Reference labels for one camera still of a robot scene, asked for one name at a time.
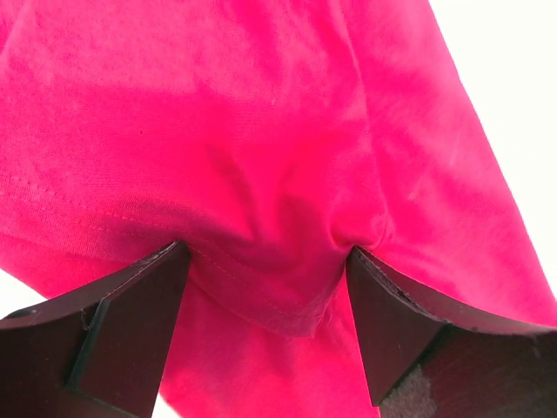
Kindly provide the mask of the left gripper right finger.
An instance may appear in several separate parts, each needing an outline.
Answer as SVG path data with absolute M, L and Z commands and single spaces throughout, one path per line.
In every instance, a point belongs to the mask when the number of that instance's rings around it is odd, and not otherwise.
M 346 284 L 384 417 L 553 417 L 556 331 L 452 299 L 360 248 Z

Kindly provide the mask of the red t-shirt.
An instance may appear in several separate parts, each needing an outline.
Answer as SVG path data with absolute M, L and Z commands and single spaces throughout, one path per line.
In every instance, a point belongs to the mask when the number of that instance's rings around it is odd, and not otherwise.
M 183 417 L 377 416 L 355 247 L 556 322 L 428 2 L 2 2 L 1 268 L 51 298 L 175 240 Z

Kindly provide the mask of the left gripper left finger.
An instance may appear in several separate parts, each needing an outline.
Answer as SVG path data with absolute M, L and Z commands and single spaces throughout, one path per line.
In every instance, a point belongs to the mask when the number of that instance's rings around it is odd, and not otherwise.
M 1 320 L 3 417 L 150 417 L 190 252 L 175 242 Z

